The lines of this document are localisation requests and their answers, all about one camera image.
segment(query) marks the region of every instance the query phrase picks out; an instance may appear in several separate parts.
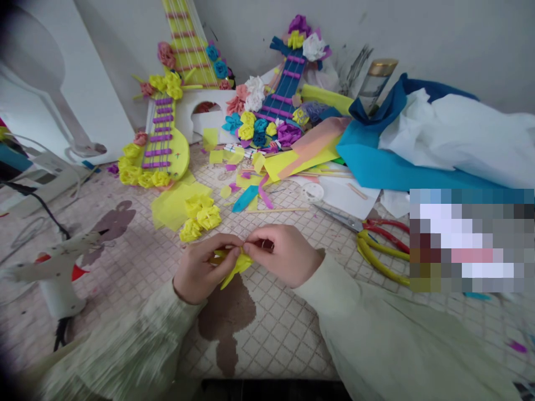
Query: blue paper flower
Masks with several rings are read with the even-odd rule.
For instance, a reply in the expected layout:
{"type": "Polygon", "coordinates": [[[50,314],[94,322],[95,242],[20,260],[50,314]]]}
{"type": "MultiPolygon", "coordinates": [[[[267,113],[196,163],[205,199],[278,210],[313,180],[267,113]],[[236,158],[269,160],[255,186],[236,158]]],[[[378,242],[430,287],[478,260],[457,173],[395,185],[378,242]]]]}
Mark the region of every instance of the blue paper flower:
{"type": "Polygon", "coordinates": [[[222,60],[216,61],[213,64],[213,70],[219,79],[225,79],[228,76],[227,65],[222,60]]]}
{"type": "Polygon", "coordinates": [[[258,119],[255,121],[255,132],[266,132],[269,122],[265,119],[258,119]]]}
{"type": "Polygon", "coordinates": [[[235,130],[243,125],[240,121],[240,115],[238,113],[232,113],[231,116],[225,117],[226,123],[221,126],[225,131],[230,131],[232,135],[236,135],[235,130]]]}
{"type": "Polygon", "coordinates": [[[215,46],[208,46],[206,48],[206,54],[208,55],[208,58],[212,61],[216,61],[219,57],[219,52],[217,51],[215,46]]]}

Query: person's right hand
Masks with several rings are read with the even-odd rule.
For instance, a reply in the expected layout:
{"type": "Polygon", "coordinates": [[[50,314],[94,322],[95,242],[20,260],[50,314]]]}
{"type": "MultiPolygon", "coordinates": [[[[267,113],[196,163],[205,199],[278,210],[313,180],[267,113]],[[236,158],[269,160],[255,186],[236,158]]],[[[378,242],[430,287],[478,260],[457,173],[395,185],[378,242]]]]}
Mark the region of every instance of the person's right hand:
{"type": "Polygon", "coordinates": [[[323,262],[297,228],[283,224],[257,228],[245,240],[244,250],[290,288],[304,284],[323,262]],[[266,239],[274,244],[272,252],[255,245],[266,239]]]}

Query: red pliers handle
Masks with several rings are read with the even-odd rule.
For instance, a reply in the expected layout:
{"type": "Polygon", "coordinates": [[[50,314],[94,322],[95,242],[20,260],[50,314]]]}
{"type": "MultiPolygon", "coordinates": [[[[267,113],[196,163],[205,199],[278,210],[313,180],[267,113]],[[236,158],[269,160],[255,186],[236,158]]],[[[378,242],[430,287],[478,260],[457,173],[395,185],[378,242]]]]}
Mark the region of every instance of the red pliers handle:
{"type": "Polygon", "coordinates": [[[405,231],[406,233],[410,233],[410,229],[407,225],[399,221],[395,221],[395,220],[368,219],[362,222],[362,227],[368,231],[372,231],[374,233],[382,235],[384,238],[392,242],[396,246],[396,248],[398,248],[401,252],[410,254],[410,248],[406,246],[403,242],[401,242],[400,239],[396,238],[394,235],[390,234],[385,229],[378,227],[383,224],[388,225],[388,226],[395,226],[405,231]]]}

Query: gold bottle cap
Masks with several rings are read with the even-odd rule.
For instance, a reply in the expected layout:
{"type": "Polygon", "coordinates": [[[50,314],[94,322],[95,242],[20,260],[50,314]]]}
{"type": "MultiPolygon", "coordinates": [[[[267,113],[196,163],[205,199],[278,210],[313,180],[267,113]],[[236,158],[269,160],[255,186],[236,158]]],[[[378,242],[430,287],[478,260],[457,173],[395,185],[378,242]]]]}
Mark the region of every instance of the gold bottle cap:
{"type": "Polygon", "coordinates": [[[395,58],[378,58],[369,66],[368,75],[390,76],[394,72],[399,60],[395,58]]]}

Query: person's left hand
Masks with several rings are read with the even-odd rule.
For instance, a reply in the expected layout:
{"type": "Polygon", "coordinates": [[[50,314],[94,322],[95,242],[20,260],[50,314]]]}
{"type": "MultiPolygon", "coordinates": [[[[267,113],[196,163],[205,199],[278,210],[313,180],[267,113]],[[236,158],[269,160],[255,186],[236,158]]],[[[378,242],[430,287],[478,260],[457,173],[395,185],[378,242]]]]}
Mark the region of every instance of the person's left hand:
{"type": "Polygon", "coordinates": [[[187,247],[180,259],[173,278],[174,291],[183,301],[198,305],[208,298],[216,286],[232,271],[241,253],[244,242],[232,234],[216,234],[187,247]],[[214,266],[209,260],[214,251],[226,246],[235,246],[225,260],[214,266]]]}

